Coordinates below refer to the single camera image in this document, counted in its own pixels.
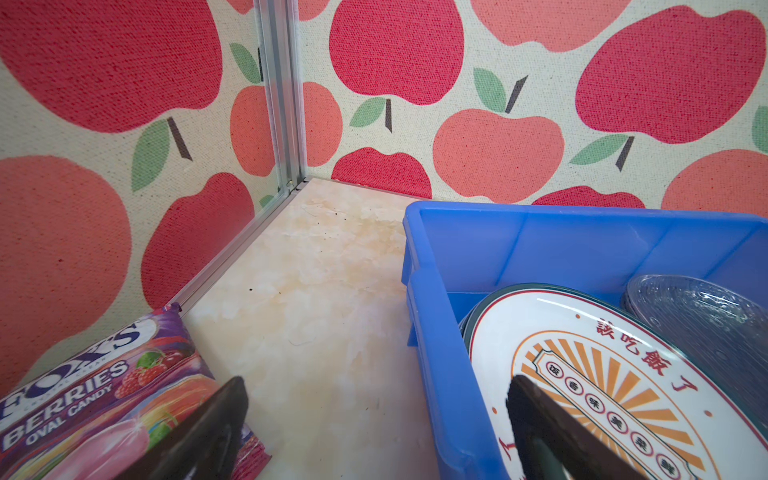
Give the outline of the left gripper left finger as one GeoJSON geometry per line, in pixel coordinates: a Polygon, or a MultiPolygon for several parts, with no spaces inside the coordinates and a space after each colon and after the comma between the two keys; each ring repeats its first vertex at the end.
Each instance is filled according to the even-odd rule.
{"type": "Polygon", "coordinates": [[[247,409],[244,380],[233,377],[118,477],[229,479],[247,409]]]}

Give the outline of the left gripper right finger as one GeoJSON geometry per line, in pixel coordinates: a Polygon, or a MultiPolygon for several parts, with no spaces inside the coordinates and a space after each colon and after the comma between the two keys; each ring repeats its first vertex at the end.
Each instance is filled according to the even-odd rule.
{"type": "Polygon", "coordinates": [[[506,406],[528,479],[643,477],[528,377],[512,379],[506,406]]]}

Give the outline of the orange sunburst plate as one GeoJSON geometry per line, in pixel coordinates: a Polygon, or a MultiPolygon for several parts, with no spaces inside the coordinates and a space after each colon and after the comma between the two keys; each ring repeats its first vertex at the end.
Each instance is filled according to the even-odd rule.
{"type": "Polygon", "coordinates": [[[503,465],[524,475],[505,404],[529,378],[649,479],[763,479],[767,442],[715,383],[619,309],[565,288],[490,294],[460,330],[503,465]]]}

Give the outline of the clear textured glass plate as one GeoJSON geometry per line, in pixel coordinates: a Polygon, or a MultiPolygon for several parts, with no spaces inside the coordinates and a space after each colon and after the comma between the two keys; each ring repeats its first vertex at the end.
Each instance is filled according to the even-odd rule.
{"type": "Polygon", "coordinates": [[[673,344],[767,433],[767,310],[688,276],[639,275],[622,307],[673,344]]]}

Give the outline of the blue plastic bin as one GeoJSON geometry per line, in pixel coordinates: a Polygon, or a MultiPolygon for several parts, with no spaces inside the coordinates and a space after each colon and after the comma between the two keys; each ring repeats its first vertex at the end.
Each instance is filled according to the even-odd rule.
{"type": "Polygon", "coordinates": [[[490,294],[532,284],[573,290],[619,309],[682,355],[622,310],[633,277],[694,277],[767,303],[767,222],[757,216],[422,201],[408,207],[404,227],[409,342],[445,479],[513,479],[460,330],[490,294]]]}

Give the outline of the purple cherry snack bag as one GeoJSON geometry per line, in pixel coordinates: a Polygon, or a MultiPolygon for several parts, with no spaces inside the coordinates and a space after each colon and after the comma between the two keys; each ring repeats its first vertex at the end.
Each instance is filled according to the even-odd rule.
{"type": "MultiPolygon", "coordinates": [[[[169,305],[2,400],[1,475],[120,479],[225,383],[199,354],[179,306],[169,305]]],[[[229,479],[254,479],[269,460],[244,422],[229,479]]]]}

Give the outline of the left aluminium frame post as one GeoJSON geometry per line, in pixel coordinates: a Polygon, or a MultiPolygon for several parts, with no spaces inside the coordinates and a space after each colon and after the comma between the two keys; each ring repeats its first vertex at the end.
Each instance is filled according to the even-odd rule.
{"type": "Polygon", "coordinates": [[[185,317],[249,246],[282,214],[307,183],[302,86],[296,68],[294,1],[257,1],[261,42],[265,49],[266,98],[270,111],[278,172],[278,192],[252,220],[172,301],[185,317]]]}

